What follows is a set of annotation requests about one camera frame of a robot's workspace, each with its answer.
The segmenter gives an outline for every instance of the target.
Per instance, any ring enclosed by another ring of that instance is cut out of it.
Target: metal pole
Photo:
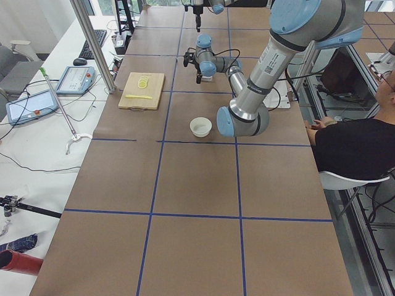
[[[133,25],[133,20],[131,19],[128,1],[127,0],[122,0],[122,4],[123,4],[123,9],[124,9],[125,14],[126,14],[126,18],[128,20],[129,31],[130,31],[130,33],[133,34],[133,32],[135,31],[135,26]]]
[[[109,69],[107,68],[106,60],[104,59],[100,45],[94,35],[94,30],[89,19],[88,12],[86,11],[83,1],[81,0],[70,0],[71,5],[74,9],[75,15],[81,25],[82,31],[84,32],[85,38],[89,44],[89,47],[93,53],[96,65],[99,68],[100,74],[109,90],[113,93],[116,89],[114,81],[112,80]]]
[[[49,80],[47,73],[45,72],[45,69],[44,69],[43,67],[41,67],[41,68],[40,68],[40,71],[41,71],[41,73],[43,74],[44,79],[47,81],[49,90],[50,90],[51,94],[55,97],[55,100],[56,100],[57,104],[59,105],[59,108],[60,108],[61,111],[62,111],[62,114],[63,114],[63,116],[64,116],[64,119],[66,119],[67,125],[69,126],[70,130],[72,131],[73,136],[76,137],[76,136],[77,136],[77,132],[75,131],[75,128],[73,127],[71,121],[69,120],[69,118],[68,118],[68,116],[67,116],[67,114],[66,114],[66,111],[64,110],[64,108],[63,108],[63,106],[62,106],[62,103],[60,102],[60,100],[59,100],[59,98],[58,98],[58,96],[57,96],[57,94],[56,94],[56,92],[55,92],[55,89],[54,89],[54,87],[52,86],[51,81]]]

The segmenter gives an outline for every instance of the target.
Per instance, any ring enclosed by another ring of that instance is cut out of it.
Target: white bowl
[[[189,128],[192,133],[199,138],[206,137],[209,134],[211,127],[211,121],[206,117],[196,117],[195,119],[192,119],[189,124]]]

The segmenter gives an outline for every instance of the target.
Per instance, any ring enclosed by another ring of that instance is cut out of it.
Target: black tripod
[[[0,206],[4,207],[4,216],[10,217],[17,208],[55,218],[60,218],[62,216],[61,213],[52,212],[43,208],[34,207],[32,205],[26,205],[24,203],[21,203],[20,201],[21,199],[18,199],[16,195],[6,195],[5,197],[0,197]]]

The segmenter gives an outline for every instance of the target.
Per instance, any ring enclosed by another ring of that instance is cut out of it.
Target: label sticker
[[[262,53],[258,63],[260,69],[270,76],[274,76],[277,70],[281,67],[282,63],[286,59],[286,56],[280,51],[269,52],[268,48]]]

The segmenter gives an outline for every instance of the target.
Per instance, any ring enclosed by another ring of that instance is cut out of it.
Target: keyboard
[[[106,39],[106,30],[94,30],[94,35],[99,43],[100,46],[103,46],[104,40]],[[82,47],[81,53],[78,57],[82,57],[86,60],[93,60],[93,53],[91,52],[91,49],[89,48],[89,44],[87,40],[85,40],[84,46]]]

